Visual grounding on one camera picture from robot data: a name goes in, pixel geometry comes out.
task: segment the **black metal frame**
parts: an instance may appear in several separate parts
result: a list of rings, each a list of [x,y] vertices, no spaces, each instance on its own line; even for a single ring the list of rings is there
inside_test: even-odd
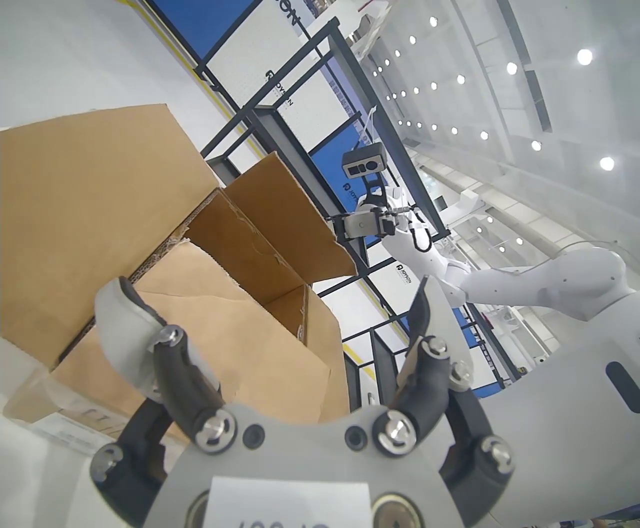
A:
[[[346,212],[344,206],[340,202],[339,198],[333,191],[333,189],[328,185],[320,171],[317,169],[313,161],[311,160],[310,155],[315,154],[320,148],[329,143],[334,137],[340,134],[343,130],[345,130],[350,125],[354,124],[356,121],[360,123],[364,133],[369,137],[370,141],[373,141],[371,133],[365,127],[365,122],[362,119],[361,112],[355,109],[355,106],[351,99],[349,98],[346,91],[343,89],[340,81],[337,79],[336,75],[333,73],[331,67],[328,64],[328,61],[335,57],[338,64],[341,66],[344,75],[350,81],[351,86],[354,91],[358,95],[358,99],[362,103],[366,112],[369,112],[371,108],[374,106],[378,107],[376,112],[376,130],[380,135],[382,142],[384,143],[387,150],[390,152],[392,159],[396,163],[396,166],[401,171],[401,175],[403,176],[404,183],[409,189],[410,193],[413,196],[413,199],[416,202],[416,205],[420,208],[420,210],[428,217],[431,224],[436,228],[436,233],[432,234],[433,242],[437,242],[445,237],[447,237],[450,232],[446,228],[446,226],[442,223],[438,211],[431,201],[424,185],[422,184],[420,177],[411,162],[402,141],[396,133],[392,122],[390,121],[388,115],[384,111],[383,105],[378,99],[373,87],[371,86],[368,78],[364,74],[362,68],[354,57],[353,53],[349,49],[346,41],[342,37],[340,31],[338,30],[339,22],[337,19],[332,19],[327,23],[325,27],[320,29],[314,36],[310,36],[307,32],[306,28],[298,21],[297,24],[300,27],[302,33],[307,37],[307,43],[305,43],[288,61],[282,65],[275,74],[267,80],[267,82],[262,86],[262,88],[243,106],[239,107],[239,105],[235,102],[231,94],[222,86],[220,81],[216,78],[216,76],[211,72],[209,67],[207,66],[208,62],[211,58],[222,48],[224,43],[228,40],[228,38],[233,34],[235,30],[251,15],[251,13],[260,5],[262,0],[254,0],[251,5],[242,13],[242,15],[233,23],[231,27],[227,29],[225,34],[220,38],[218,42],[207,52],[204,57],[199,57],[199,55],[195,52],[192,46],[189,45],[187,40],[180,34],[177,28],[171,23],[167,16],[159,9],[154,0],[145,0],[149,5],[150,9],[155,13],[155,15],[165,24],[168,30],[172,33],[174,38],[183,46],[186,52],[191,55],[191,59],[196,63],[196,67],[194,68],[194,72],[204,81],[208,81],[210,83],[210,87],[215,92],[218,92],[227,102],[227,104],[236,112],[235,115],[231,118],[231,120],[222,128],[222,130],[215,135],[215,137],[204,147],[201,151],[201,154],[204,158],[206,158],[215,147],[217,147],[225,137],[231,133],[238,125],[244,124],[246,130],[244,133],[236,139],[233,144],[226,149],[222,156],[215,157],[214,159],[207,160],[210,166],[216,168],[217,173],[224,174],[223,181],[225,183],[230,183],[233,179],[235,179],[239,175],[239,171],[230,161],[229,156],[235,151],[244,141],[246,141],[250,136],[253,136],[258,144],[266,151],[272,152],[274,150],[278,151],[280,157],[283,159],[283,162],[288,165],[289,169],[296,175],[296,171],[294,169],[293,163],[287,159],[287,157],[282,152],[282,149],[278,148],[277,142],[273,139],[269,131],[266,129],[264,124],[261,122],[261,118],[264,118],[265,114],[270,114],[270,117],[274,120],[278,121],[278,125],[281,128],[282,132],[285,134],[289,143],[294,147],[296,155],[300,156],[308,169],[314,174],[314,177],[317,180],[317,183],[320,185],[322,190],[326,193],[328,203],[331,205],[331,209],[335,209],[339,214]],[[328,39],[330,44],[330,52],[328,54],[323,54],[319,50],[319,44],[324,40]],[[307,72],[305,72],[278,100],[271,106],[264,107],[260,106],[262,100],[272,91],[272,89],[276,86],[276,84],[280,83],[284,77],[286,77],[294,67],[310,52],[315,51],[317,55],[320,57],[320,60],[317,61]],[[331,134],[329,134],[325,139],[323,139],[318,145],[316,145],[309,153],[305,151],[305,149],[300,145],[297,138],[295,138],[294,134],[290,130],[290,128],[286,125],[282,117],[278,113],[278,108],[296,91],[298,90],[306,81],[308,81],[316,72],[320,71],[321,68],[326,68],[332,77],[333,81],[337,85],[338,89],[344,95],[346,102],[349,104],[353,114],[345,120],[342,124],[340,124]],[[394,183],[398,185],[398,181],[393,174],[392,170],[388,168],[388,172],[392,177]],[[309,194],[310,198],[319,209],[319,211],[324,216],[331,216],[329,211],[327,211],[324,203],[318,199],[317,196],[309,189],[306,182],[304,182],[301,178],[298,177],[298,181],[301,183],[305,191]],[[378,298],[380,305],[388,314],[388,320],[383,323],[377,324],[349,336],[344,339],[343,342],[346,342],[358,335],[362,335],[364,333],[369,333],[372,339],[372,347],[373,340],[376,336],[375,330],[384,326],[385,324],[398,324],[403,331],[408,335],[408,328],[406,327],[403,317],[406,315],[406,312],[403,314],[396,314],[387,300],[384,298],[382,293],[378,290],[378,288],[373,284],[370,274],[374,273],[386,266],[393,264],[396,260],[393,258],[385,259],[382,262],[375,264],[374,266],[369,266],[368,258],[367,258],[367,249],[374,246],[380,240],[377,240],[367,246],[364,245],[362,240],[358,241],[357,244],[349,246],[346,248],[349,251],[350,255],[356,262],[356,267],[358,274],[354,277],[349,277],[348,279],[342,281],[341,283],[324,290],[319,293],[320,297],[329,295],[353,282],[358,280],[362,280],[362,282],[372,291],[372,293]],[[504,354],[504,358],[506,359],[506,367],[509,370],[509,373],[512,377],[519,379],[520,373],[515,369],[513,363],[508,358],[502,346],[497,342],[495,336],[491,332],[488,325],[486,325],[484,319],[481,316],[476,317],[476,321],[473,321],[472,324],[474,327],[480,326],[483,333],[487,336],[487,339],[490,341],[492,347],[496,352],[502,356]],[[400,353],[407,352],[406,349],[397,351],[395,353],[391,353],[392,356],[396,356]],[[352,359],[350,359],[347,355],[345,355],[346,366],[353,370],[355,368],[355,386],[349,386],[349,397],[351,400],[351,406],[353,408],[357,408],[362,405],[362,398],[360,394],[360,369],[365,368],[370,365],[374,365],[377,369],[376,362],[370,361],[363,363],[361,365],[357,365]],[[500,383],[501,387],[504,387],[504,383],[502,378],[497,374],[494,366],[494,373],[496,375],[497,381]]]

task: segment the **white label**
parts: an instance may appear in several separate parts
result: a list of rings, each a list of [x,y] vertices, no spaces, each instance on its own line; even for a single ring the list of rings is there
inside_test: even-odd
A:
[[[114,442],[110,436],[94,431],[60,413],[45,416],[42,420],[32,423],[29,429],[87,455],[92,455],[103,445]]]
[[[213,477],[203,528],[371,528],[369,485]]]

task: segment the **black rod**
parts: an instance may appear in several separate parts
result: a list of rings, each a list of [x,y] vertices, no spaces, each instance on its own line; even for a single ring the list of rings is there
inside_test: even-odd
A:
[[[291,94],[295,93],[299,90],[300,86],[305,84],[312,76],[316,74],[316,72],[322,68],[326,62],[333,57],[333,53],[329,52],[324,55],[318,62],[316,62],[313,66],[311,66],[304,75],[302,75],[295,83],[291,85],[291,87],[283,93],[280,98],[273,104],[274,108],[279,108],[289,97]]]
[[[240,137],[238,137],[238,139],[236,139],[231,146],[225,150],[225,153],[222,155],[222,157],[229,157],[231,155],[231,153],[237,149],[240,145],[242,145],[242,143],[244,143],[244,141],[251,135],[253,134],[253,131],[255,129],[253,128],[253,126],[247,128],[247,130],[245,130]]]
[[[500,341],[498,341],[495,334],[493,333],[493,330],[486,322],[480,311],[476,308],[475,305],[471,303],[467,303],[467,307],[469,309],[469,314],[476,322],[480,330],[482,330],[484,338],[489,342],[491,348],[493,348],[494,352],[498,355],[500,361],[504,365],[504,368],[507,369],[509,377],[512,379],[512,381],[519,380],[522,377],[522,374],[518,372],[516,365],[513,364],[513,361],[511,361],[511,358],[508,356],[507,351],[504,349]]]
[[[398,321],[399,319],[402,319],[403,317],[405,317],[408,313],[409,312],[403,312],[402,314],[398,314],[396,316],[392,316],[392,317],[388,318],[386,321],[382,321],[382,323],[374,324],[373,326],[368,327],[366,330],[362,330],[360,332],[356,332],[356,333],[350,335],[349,337],[345,337],[342,340],[342,342],[345,343],[349,339],[353,339],[354,337],[359,337],[361,335],[364,335],[364,334],[366,334],[367,332],[369,332],[371,330],[377,330],[378,328],[381,328],[382,326],[385,326],[386,324],[394,323],[394,322]]]
[[[291,58],[285,62],[282,67],[273,75],[269,81],[267,81],[262,88],[256,92],[256,94],[249,99],[249,101],[240,109],[239,112],[234,115],[229,122],[222,128],[220,132],[218,132],[215,137],[207,143],[207,145],[202,149],[200,154],[202,157],[207,157],[214,148],[220,142],[227,137],[227,135],[235,129],[246,117],[247,112],[252,110],[256,105],[260,104],[260,102],[275,88],[276,84],[282,82],[291,70],[295,68],[301,61],[306,57],[313,48],[317,47],[325,38],[327,38],[331,31],[335,28],[337,29],[339,25],[337,18],[332,18],[326,25],[321,28],[306,44],[304,44],[298,51],[296,51]]]
[[[345,121],[341,125],[338,125],[331,134],[329,134],[325,139],[320,141],[314,148],[309,150],[309,156],[314,156],[319,150],[322,150],[323,147],[327,146],[327,144],[331,143],[339,134],[342,134],[349,126],[353,125],[360,117],[360,112],[357,111],[351,117],[347,117]]]

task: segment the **white wall panel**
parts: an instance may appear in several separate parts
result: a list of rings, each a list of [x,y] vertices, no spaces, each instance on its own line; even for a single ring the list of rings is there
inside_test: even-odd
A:
[[[357,365],[373,361],[371,351],[371,338],[369,333],[364,333],[353,339],[349,339],[342,344],[345,354],[349,356]]]
[[[276,72],[300,46],[291,21],[278,2],[262,2],[222,45],[208,66],[242,106],[267,81],[267,72]],[[283,90],[274,89],[262,103],[274,103],[316,60],[314,51],[282,81]],[[280,107],[280,113],[307,151],[348,117],[320,72]]]
[[[389,323],[376,330],[382,341],[390,348],[391,352],[398,352],[409,345],[409,340],[397,323]]]
[[[369,257],[369,265],[375,266],[383,260],[387,260],[391,257],[391,254],[385,249],[385,247],[378,243],[367,249],[367,256]]]
[[[480,350],[480,347],[477,346],[472,348],[470,352],[474,368],[474,382],[471,388],[484,387],[485,385],[495,383],[493,371],[491,370],[489,363],[484,359],[484,354]]]
[[[0,127],[164,103],[200,150],[226,122],[141,15],[115,1],[3,3],[0,50]],[[245,144],[232,159],[243,171],[259,158]]]
[[[369,275],[396,314],[406,312],[410,307],[420,281],[404,264],[394,262]]]
[[[343,339],[375,324],[382,323],[386,319],[374,306],[359,283],[360,281],[353,282],[322,297],[322,300],[338,319]]]

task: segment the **torn cardboard edge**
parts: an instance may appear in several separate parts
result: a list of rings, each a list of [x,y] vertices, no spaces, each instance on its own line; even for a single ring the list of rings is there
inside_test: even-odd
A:
[[[147,271],[149,271],[152,267],[154,267],[173,247],[182,242],[184,239],[184,234],[189,229],[189,224],[193,221],[193,219],[198,216],[198,214],[207,207],[216,196],[216,192],[219,191],[220,188],[213,189],[209,196],[205,198],[202,203],[196,207],[193,212],[160,244],[156,250],[147,257],[147,259],[140,264],[136,271],[129,277],[129,280],[132,284],[135,284],[140,277],[142,277]],[[95,326],[95,316],[92,316],[91,319],[87,322],[84,328],[73,338],[71,343],[60,353],[58,357],[58,363],[52,367],[52,370],[58,366],[77,346],[77,344],[82,340],[82,338],[89,333]]]

